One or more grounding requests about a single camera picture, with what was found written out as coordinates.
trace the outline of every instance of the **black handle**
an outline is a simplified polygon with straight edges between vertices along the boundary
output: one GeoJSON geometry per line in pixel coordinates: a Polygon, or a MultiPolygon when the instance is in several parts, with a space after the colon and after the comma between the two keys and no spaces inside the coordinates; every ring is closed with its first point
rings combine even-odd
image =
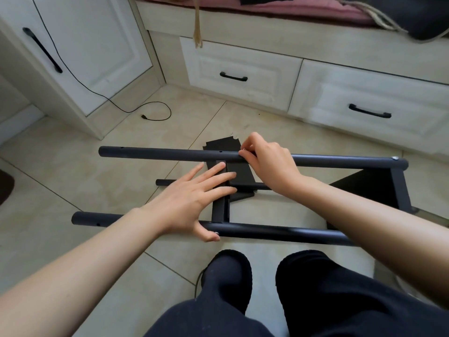
{"type": "Polygon", "coordinates": [[[28,35],[31,39],[33,39],[36,44],[40,47],[41,50],[45,53],[46,56],[50,59],[51,62],[53,62],[53,66],[55,67],[55,70],[57,73],[62,73],[62,68],[59,67],[58,63],[53,59],[53,57],[48,53],[48,51],[45,49],[45,47],[41,44],[39,39],[35,36],[33,31],[29,29],[28,27],[23,27],[22,30],[25,32],[26,35],[28,35]]]}
{"type": "Polygon", "coordinates": [[[388,112],[384,112],[383,114],[379,114],[379,113],[376,113],[376,112],[366,111],[366,110],[359,109],[357,107],[357,105],[355,105],[355,104],[349,104],[348,107],[352,111],[361,112],[363,114],[370,114],[371,116],[376,116],[376,117],[380,117],[380,118],[391,118],[391,114],[389,114],[388,112]]]}
{"type": "Polygon", "coordinates": [[[223,78],[229,78],[229,79],[234,79],[234,80],[239,80],[239,81],[247,81],[248,80],[248,77],[237,78],[237,77],[233,77],[230,75],[226,75],[226,72],[220,72],[220,76],[223,78]]]}

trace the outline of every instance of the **white cabinet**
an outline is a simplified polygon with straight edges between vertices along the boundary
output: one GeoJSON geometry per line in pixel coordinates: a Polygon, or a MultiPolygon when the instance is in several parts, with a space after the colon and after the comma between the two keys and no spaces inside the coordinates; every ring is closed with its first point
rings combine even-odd
{"type": "Polygon", "coordinates": [[[192,86],[287,111],[302,59],[180,38],[192,86]]]}
{"type": "MultiPolygon", "coordinates": [[[[91,90],[111,97],[152,64],[128,0],[36,0],[67,66],[91,90]]],[[[32,0],[0,0],[0,17],[86,115],[105,99],[86,90],[59,59],[32,0]],[[62,68],[22,28],[36,35],[62,68]]]]}
{"type": "Polygon", "coordinates": [[[304,60],[289,114],[427,153],[449,147],[449,86],[304,60]]]}

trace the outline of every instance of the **tiled floor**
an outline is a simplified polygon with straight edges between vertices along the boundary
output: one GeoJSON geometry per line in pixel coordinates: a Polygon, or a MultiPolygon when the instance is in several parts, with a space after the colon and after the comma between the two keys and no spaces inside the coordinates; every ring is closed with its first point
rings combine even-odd
{"type": "MultiPolygon", "coordinates": [[[[125,213],[144,204],[161,189],[156,178],[177,178],[187,162],[100,158],[101,145],[201,149],[206,141],[234,136],[243,141],[252,131],[278,141],[294,153],[401,155],[401,150],[292,119],[165,86],[150,100],[164,101],[172,117],[144,121],[166,111],[151,104],[131,114],[103,141],[97,141],[51,118],[43,118],[0,147],[0,169],[12,174],[16,187],[0,207],[0,291],[17,283],[98,229],[73,226],[77,209],[125,213]]],[[[449,217],[449,165],[405,153],[412,204],[449,217]]],[[[302,173],[333,182],[354,171],[302,168],[302,173]]],[[[272,192],[233,203],[235,222],[324,228],[324,220],[305,207],[272,192]]],[[[210,208],[202,213],[210,218],[210,208]]],[[[77,336],[142,336],[162,312],[193,297],[199,271],[221,249],[238,249],[251,262],[253,296],[247,315],[259,319],[276,335],[286,335],[283,312],[274,287],[280,260],[303,249],[320,249],[338,263],[373,275],[373,259],[358,248],[250,241],[223,238],[201,243],[188,237],[156,241],[115,284],[77,336]]]]}

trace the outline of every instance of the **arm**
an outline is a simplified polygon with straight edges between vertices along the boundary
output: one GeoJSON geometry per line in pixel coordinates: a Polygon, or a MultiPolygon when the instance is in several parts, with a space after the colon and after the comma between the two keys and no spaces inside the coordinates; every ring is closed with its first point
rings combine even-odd
{"type": "Polygon", "coordinates": [[[199,224],[198,217],[209,203],[236,191],[214,188],[235,173],[215,175],[225,167],[221,163],[193,179],[202,167],[199,164],[154,200],[131,210],[0,297],[2,336],[71,336],[117,279],[162,234],[183,232],[203,241],[220,240],[199,224]]]}
{"type": "Polygon", "coordinates": [[[272,190],[312,209],[435,302],[449,306],[447,228],[303,176],[287,149],[255,132],[242,149],[239,154],[272,190]]]}

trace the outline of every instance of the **right hand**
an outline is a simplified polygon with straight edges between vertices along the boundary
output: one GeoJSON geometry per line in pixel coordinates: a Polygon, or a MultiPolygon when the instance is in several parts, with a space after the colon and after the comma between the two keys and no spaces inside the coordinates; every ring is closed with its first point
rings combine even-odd
{"type": "Polygon", "coordinates": [[[275,142],[266,142],[257,132],[253,132],[242,144],[239,155],[271,190],[283,196],[292,198],[294,184],[305,178],[288,149],[275,142]]]}

